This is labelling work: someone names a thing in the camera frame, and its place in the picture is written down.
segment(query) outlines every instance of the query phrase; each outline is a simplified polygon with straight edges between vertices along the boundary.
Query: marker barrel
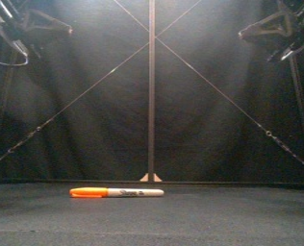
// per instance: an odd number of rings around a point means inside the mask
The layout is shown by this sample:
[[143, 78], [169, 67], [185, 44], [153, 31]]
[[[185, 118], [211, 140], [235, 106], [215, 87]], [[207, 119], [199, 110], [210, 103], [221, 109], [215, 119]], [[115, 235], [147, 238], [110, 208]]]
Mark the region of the marker barrel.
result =
[[82, 187], [70, 190], [70, 196], [74, 198], [99, 198], [99, 197], [159, 197], [163, 195], [161, 189], [139, 188], [106, 188], [106, 187]]

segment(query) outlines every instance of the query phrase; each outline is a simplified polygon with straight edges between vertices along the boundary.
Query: wire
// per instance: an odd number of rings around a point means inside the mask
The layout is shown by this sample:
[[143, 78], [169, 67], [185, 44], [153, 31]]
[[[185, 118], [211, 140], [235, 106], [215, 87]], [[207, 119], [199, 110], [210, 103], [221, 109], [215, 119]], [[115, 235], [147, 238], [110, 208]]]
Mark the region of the wire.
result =
[[0, 65], [2, 65], [2, 66], [8, 66], [8, 67], [26, 66], [26, 65], [28, 65], [28, 57], [24, 56], [24, 62], [23, 62], [23, 63], [10, 64], [10, 63], [0, 62]]

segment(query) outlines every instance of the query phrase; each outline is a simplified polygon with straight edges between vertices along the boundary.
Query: marker cap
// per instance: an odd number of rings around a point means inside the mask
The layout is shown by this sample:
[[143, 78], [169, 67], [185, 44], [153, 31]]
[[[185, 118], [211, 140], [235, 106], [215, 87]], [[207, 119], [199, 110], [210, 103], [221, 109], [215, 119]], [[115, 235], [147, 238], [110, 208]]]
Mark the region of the marker cap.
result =
[[74, 198], [99, 198], [106, 197], [109, 189], [103, 187], [82, 187], [70, 189], [70, 195]]

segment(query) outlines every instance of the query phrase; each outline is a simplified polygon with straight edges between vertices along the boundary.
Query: pole base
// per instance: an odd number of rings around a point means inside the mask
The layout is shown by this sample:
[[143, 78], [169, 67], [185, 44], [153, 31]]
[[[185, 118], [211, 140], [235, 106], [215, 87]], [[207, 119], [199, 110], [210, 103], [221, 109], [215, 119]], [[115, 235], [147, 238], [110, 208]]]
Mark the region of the pole base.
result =
[[[157, 177], [157, 175], [153, 173], [153, 180], [155, 182], [162, 182], [162, 180]], [[141, 179], [141, 182], [147, 182], [149, 181], [149, 173], [145, 175], [145, 177]]]

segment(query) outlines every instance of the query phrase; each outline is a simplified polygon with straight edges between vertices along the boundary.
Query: robotic arm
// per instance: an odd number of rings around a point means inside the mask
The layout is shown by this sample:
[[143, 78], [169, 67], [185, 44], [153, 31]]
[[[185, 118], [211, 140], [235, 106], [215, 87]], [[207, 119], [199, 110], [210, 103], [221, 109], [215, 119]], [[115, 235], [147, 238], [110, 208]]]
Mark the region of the robotic arm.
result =
[[7, 64], [0, 62], [0, 65], [27, 65], [30, 55], [27, 46], [40, 58], [36, 48], [54, 38], [68, 36], [71, 33], [71, 26], [47, 14], [36, 10], [27, 10], [20, 13], [10, 0], [0, 0], [0, 37], [24, 57], [24, 63]]
[[242, 40], [269, 52], [270, 62], [284, 61], [304, 50], [304, 5], [293, 12], [284, 0], [278, 0], [278, 9], [239, 32]]

